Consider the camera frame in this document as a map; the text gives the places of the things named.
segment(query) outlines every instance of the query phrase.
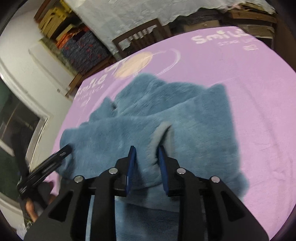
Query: wooden chair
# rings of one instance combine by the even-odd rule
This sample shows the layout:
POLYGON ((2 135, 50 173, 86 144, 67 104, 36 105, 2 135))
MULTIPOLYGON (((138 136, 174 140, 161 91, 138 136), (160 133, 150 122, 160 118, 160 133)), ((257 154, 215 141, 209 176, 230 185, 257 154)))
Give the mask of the wooden chair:
POLYGON ((127 31, 126 33, 114 39, 112 42, 117 47, 121 57, 125 58, 126 56, 131 55, 134 52, 137 52, 143 48, 146 48, 156 43, 156 31, 159 32, 162 39, 167 39, 169 37, 164 27, 159 22, 158 18, 156 18, 146 23, 143 23, 130 31, 127 31), (153 32, 148 33, 148 28, 154 25, 156 25, 157 27, 153 29, 153 32), (131 45, 123 50, 119 46, 119 43, 125 39, 127 39, 131 45))

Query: person's hand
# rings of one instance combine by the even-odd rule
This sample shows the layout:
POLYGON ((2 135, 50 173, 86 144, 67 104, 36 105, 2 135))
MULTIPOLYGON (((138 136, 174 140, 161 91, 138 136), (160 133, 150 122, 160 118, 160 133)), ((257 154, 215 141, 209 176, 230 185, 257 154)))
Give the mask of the person's hand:
MULTIPOLYGON (((49 196, 49 200, 48 200, 48 205, 52 203, 52 201, 56 198, 55 195, 53 194, 50 194, 49 196)), ((26 202, 26 211, 29 215, 29 217, 31 218, 31 220, 34 222, 36 222, 37 218, 38 218, 38 215, 37 213, 35 212, 35 207, 34 207, 34 202, 28 198, 27 199, 27 202, 26 202)))

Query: black device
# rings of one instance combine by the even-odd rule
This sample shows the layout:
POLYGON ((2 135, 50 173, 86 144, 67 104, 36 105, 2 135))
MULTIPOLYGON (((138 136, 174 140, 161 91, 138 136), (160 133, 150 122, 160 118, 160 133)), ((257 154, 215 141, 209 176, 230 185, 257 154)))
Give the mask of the black device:
POLYGON ((55 169, 57 169, 61 165, 62 160, 71 152, 72 148, 70 145, 64 146, 61 150, 51 155, 48 159, 42 162, 30 174, 27 171, 24 172, 24 170, 26 170, 27 167, 23 167, 22 171, 20 171, 21 181, 17 184, 17 190, 20 194, 20 198, 22 200, 30 198, 31 200, 38 202, 42 208, 47 208, 47 204, 38 192, 37 187, 40 183, 42 183, 45 180, 45 178, 49 174, 51 174, 55 169))
MULTIPOLYGON (((189 170, 180 168, 176 159, 169 158, 163 146, 158 148, 157 157, 165 193, 180 196, 176 240, 202 241, 207 237, 209 241, 268 241, 255 217, 219 177, 196 177, 189 170)), ((60 155, 53 156, 46 165, 60 162, 60 158, 60 155)), ((131 146, 127 157, 117 160, 114 167, 98 177, 76 176, 43 211, 24 240, 85 240, 90 198, 94 195, 90 240, 115 241, 114 196, 128 195, 135 162, 136 149, 131 146)), ((40 172, 42 168, 32 175, 43 178, 40 172)))

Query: blue fleece blanket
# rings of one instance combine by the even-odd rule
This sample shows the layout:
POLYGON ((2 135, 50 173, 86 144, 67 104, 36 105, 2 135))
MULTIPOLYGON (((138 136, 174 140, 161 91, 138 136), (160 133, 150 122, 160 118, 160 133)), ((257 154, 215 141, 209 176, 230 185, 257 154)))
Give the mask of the blue fleece blanket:
POLYGON ((66 178, 98 176, 136 147, 133 190, 116 200, 118 240, 176 239, 179 202, 162 188, 160 142, 169 157, 196 176, 219 176, 238 197, 247 190, 223 85, 166 83, 140 74, 114 102, 106 98, 88 122, 65 130, 60 141, 61 147, 73 147, 58 169, 66 178))

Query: metal screw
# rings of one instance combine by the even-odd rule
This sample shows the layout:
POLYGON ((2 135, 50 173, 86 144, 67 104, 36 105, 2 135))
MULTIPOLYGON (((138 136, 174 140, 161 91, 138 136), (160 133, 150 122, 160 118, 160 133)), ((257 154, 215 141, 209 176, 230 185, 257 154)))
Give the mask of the metal screw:
POLYGON ((212 180, 212 182, 214 182, 214 183, 218 183, 218 182, 220 182, 220 178, 218 178, 217 176, 213 176, 213 177, 211 177, 211 180, 212 180))
POLYGON ((83 176, 76 176, 76 177, 74 177, 74 181, 75 181, 76 183, 80 183, 80 182, 82 182, 82 181, 83 181, 83 176))
POLYGON ((115 167, 112 167, 112 168, 109 169, 110 174, 116 174, 117 172, 118 172, 118 170, 115 167))
POLYGON ((178 174, 185 174, 186 173, 186 170, 184 168, 178 168, 177 169, 177 173, 178 174))

